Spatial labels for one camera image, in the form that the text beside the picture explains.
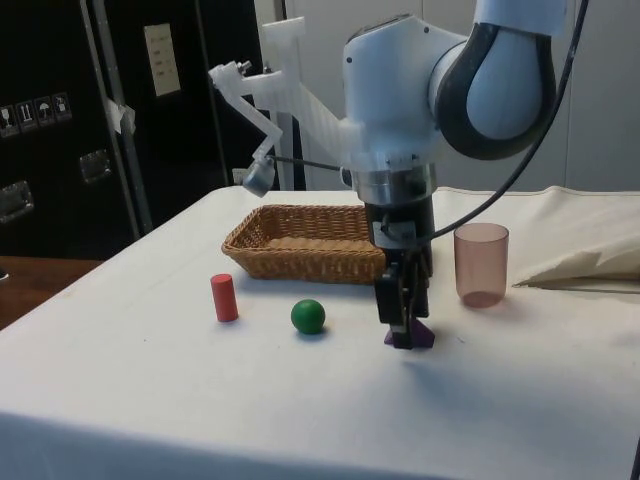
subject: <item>translucent cup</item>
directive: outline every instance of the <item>translucent cup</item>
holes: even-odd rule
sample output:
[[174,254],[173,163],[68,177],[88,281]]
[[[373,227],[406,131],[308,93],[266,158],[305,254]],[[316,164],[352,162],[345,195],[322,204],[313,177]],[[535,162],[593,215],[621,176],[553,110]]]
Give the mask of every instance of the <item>translucent cup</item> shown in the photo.
[[456,287],[471,308],[489,308],[507,292],[509,230],[492,223],[471,223],[455,232]]

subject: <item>black cable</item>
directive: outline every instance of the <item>black cable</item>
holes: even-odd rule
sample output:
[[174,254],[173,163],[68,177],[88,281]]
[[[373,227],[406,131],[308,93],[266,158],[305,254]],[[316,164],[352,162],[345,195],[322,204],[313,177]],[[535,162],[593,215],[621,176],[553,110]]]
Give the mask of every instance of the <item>black cable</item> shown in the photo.
[[513,185],[518,181],[522,173],[527,169],[527,167],[531,163],[531,160],[533,160],[536,153],[540,149],[540,146],[542,145],[544,140],[547,138],[547,134],[549,133],[549,130],[551,130],[551,127],[553,126],[553,123],[558,115],[558,112],[560,111],[560,107],[562,106],[562,101],[567,91],[567,86],[569,84],[569,79],[571,78],[571,72],[573,70],[573,61],[578,51],[580,38],[582,37],[582,29],[584,27],[584,22],[587,17],[588,8],[589,8],[589,0],[582,0],[582,3],[580,4],[580,11],[578,13],[578,20],[573,30],[573,38],[571,39],[571,46],[569,47],[569,52],[567,53],[567,59],[564,64],[564,70],[562,72],[562,77],[560,79],[560,85],[558,87],[558,96],[553,106],[551,116],[549,117],[549,120],[547,121],[542,131],[542,135],[540,135],[538,140],[536,140],[533,146],[529,149],[529,151],[527,152],[527,155],[524,157],[520,165],[518,165],[518,168],[516,168],[515,172],[513,172],[511,177],[509,177],[506,183],[502,187],[500,187],[496,191],[496,193],[494,193],[491,196],[489,200],[487,200],[485,203],[480,205],[478,208],[476,208],[471,213],[461,218],[457,222],[452,223],[448,227],[445,227],[442,230],[438,230],[437,232],[435,232],[433,235],[429,237],[429,241],[435,240],[436,238],[440,238],[444,235],[447,235],[448,233],[453,232],[454,230],[469,223],[471,220],[475,219],[476,217],[478,217],[479,215],[487,211],[491,206],[493,206],[494,203],[500,200],[504,196],[504,194],[509,191],[511,187],[513,187]]
[[280,163],[290,163],[293,165],[302,165],[305,167],[320,168],[322,170],[331,170],[332,172],[339,172],[341,170],[340,167],[327,165],[326,163],[308,162],[306,160],[299,160],[297,158],[278,157],[275,155],[268,155],[267,158],[271,158],[272,160]]

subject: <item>sticker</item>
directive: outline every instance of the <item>sticker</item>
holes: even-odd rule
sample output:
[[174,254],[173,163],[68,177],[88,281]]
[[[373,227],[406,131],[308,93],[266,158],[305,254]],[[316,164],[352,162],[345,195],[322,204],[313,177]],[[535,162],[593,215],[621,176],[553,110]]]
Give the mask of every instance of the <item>sticker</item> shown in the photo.
[[180,91],[180,76],[171,37],[171,25],[144,27],[147,52],[153,75],[156,97]]
[[53,102],[50,97],[38,98],[35,102],[36,116],[41,127],[46,127],[56,123],[56,117],[53,112]]
[[33,107],[33,102],[16,103],[16,114],[18,115],[18,124],[22,133],[30,132],[38,128],[38,119],[36,115],[36,109]]
[[71,105],[69,105],[69,97],[66,93],[56,93],[53,95],[53,112],[55,113],[56,120],[59,122],[73,118]]
[[19,133],[20,128],[13,105],[0,107],[0,138],[12,137]]

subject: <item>white robot link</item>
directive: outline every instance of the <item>white robot link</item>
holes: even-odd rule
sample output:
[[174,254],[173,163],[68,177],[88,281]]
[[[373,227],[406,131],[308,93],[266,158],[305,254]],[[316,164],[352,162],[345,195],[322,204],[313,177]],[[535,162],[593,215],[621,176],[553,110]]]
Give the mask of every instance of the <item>white robot link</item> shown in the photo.
[[266,134],[249,190],[271,188],[268,153],[282,135],[258,110],[292,114],[351,172],[371,241],[387,256],[376,294],[396,348],[433,344],[416,317],[429,314],[435,141],[441,134],[462,154],[490,161],[536,140],[556,100],[551,37],[563,30],[566,8],[566,0],[478,0],[469,37],[413,15],[365,27],[344,49],[342,120],[300,83],[295,46],[304,18],[264,26],[281,71],[245,77],[246,64],[233,62],[210,72],[225,100]]

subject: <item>wooden floor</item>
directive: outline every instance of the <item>wooden floor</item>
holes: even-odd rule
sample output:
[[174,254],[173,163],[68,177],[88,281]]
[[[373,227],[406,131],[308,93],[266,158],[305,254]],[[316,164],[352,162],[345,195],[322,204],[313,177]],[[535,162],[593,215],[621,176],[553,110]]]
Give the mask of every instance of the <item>wooden floor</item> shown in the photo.
[[93,260],[0,257],[0,330],[99,266]]

